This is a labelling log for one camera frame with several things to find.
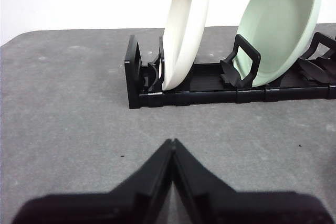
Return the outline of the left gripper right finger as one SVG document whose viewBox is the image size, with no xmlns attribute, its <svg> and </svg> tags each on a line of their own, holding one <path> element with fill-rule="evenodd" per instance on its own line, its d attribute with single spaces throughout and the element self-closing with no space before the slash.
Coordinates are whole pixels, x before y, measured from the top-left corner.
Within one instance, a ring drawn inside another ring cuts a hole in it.
<svg viewBox="0 0 336 224">
<path fill-rule="evenodd" d="M 236 191 L 173 141 L 174 183 L 194 223 L 331 223 L 315 196 L 295 191 Z"/>
</svg>

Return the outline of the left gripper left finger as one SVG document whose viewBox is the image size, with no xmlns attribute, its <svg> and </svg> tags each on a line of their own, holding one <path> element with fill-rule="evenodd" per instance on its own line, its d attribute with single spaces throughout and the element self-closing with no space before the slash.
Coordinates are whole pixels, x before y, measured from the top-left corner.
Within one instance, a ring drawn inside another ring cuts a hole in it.
<svg viewBox="0 0 336 224">
<path fill-rule="evenodd" d="M 112 191 L 31 199 L 13 223 L 155 223 L 172 183 L 172 154 L 168 139 Z"/>
</svg>

